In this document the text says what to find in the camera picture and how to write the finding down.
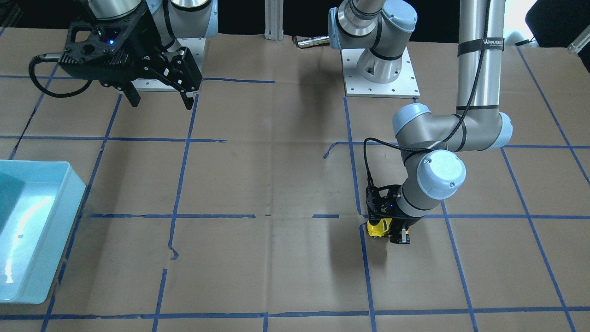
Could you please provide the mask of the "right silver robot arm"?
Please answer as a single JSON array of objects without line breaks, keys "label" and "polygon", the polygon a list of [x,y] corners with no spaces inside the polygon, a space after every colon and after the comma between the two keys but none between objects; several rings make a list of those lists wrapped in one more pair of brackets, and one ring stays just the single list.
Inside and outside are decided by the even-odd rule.
[{"label": "right silver robot arm", "polygon": [[214,36],[214,0],[78,0],[81,17],[70,24],[59,66],[71,77],[97,80],[124,93],[133,107],[141,97],[133,82],[158,80],[194,104],[202,74],[179,38]]}]

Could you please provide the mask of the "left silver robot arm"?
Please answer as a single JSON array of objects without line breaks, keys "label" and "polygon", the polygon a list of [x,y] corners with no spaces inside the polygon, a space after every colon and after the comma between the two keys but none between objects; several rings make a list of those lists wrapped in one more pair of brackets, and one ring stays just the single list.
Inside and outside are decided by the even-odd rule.
[{"label": "left silver robot arm", "polygon": [[[404,0],[344,0],[329,11],[330,46],[361,49],[356,63],[360,76],[392,83],[400,77],[417,19]],[[409,228],[464,183],[466,166],[457,153],[501,148],[511,139],[511,119],[499,110],[503,20],[503,0],[460,2],[456,111],[434,115],[415,102],[394,114],[395,149],[401,152],[407,178],[377,187],[367,170],[369,236],[408,244]]]}]

